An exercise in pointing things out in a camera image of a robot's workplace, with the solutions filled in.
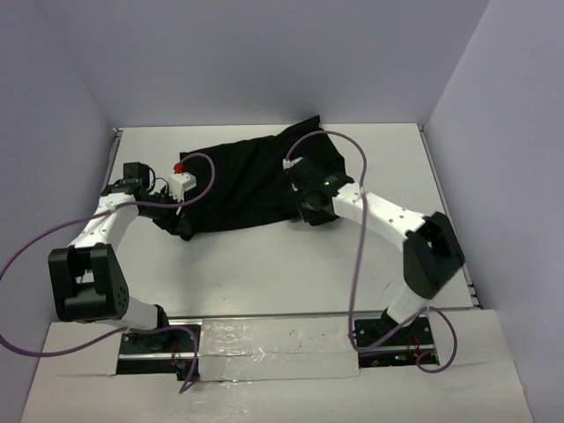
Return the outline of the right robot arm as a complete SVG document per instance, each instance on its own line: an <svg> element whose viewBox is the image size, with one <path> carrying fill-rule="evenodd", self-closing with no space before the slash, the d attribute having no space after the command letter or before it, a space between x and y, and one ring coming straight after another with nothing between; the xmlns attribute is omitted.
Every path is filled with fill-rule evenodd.
<svg viewBox="0 0 564 423"><path fill-rule="evenodd" d="M384 310L382 332L392 344L403 344L414 331L412 315L428 306L465 265L449 218L440 211L425 215L394 204L343 172L325 173L309 159L284 159L283 170L305 221L329 216L351 220L402 254L404 285Z"/></svg>

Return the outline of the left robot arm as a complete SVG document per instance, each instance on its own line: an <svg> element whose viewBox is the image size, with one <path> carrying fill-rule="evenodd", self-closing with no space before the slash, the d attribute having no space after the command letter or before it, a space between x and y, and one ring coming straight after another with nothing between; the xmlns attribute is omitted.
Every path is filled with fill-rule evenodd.
<svg viewBox="0 0 564 423"><path fill-rule="evenodd" d="M169 222L197 179L177 165L161 191L153 191L154 180L146 164L125 164L123 177L102 190L93 219L80 235L50 252L48 269L60 321L141 330L141 341L157 352L173 338L167 314L163 307L130 295L115 251L137 217Z"/></svg>

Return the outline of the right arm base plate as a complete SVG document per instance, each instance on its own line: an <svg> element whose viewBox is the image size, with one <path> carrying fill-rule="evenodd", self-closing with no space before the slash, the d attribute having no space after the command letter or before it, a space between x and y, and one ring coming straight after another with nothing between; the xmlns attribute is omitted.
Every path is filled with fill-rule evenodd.
<svg viewBox="0 0 564 423"><path fill-rule="evenodd" d="M369 347L382 338L393 326L380 318L354 320L354 336L358 347ZM426 317L418 317L382 345L369 352L358 353L360 368L438 365L434 352L434 338Z"/></svg>

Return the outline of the black t shirt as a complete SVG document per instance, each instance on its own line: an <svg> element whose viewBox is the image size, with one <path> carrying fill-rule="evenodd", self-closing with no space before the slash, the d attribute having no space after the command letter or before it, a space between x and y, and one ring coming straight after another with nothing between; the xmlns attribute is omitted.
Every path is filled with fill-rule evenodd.
<svg viewBox="0 0 564 423"><path fill-rule="evenodd" d="M312 226L337 218L326 211L299 207L291 197L282 160L293 144L321 129L316 115L277 135L214 145L199 151L211 158L216 176L211 190L195 204L160 209L152 219L159 228L189 241L196 234L216 233L305 218Z"/></svg>

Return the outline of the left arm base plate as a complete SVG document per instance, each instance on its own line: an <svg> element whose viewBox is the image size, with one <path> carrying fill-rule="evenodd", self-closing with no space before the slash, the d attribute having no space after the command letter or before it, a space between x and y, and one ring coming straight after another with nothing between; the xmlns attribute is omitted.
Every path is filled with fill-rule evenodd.
<svg viewBox="0 0 564 423"><path fill-rule="evenodd" d="M122 335L115 372L118 375L175 375L184 381L194 359L194 341L183 330L158 335Z"/></svg>

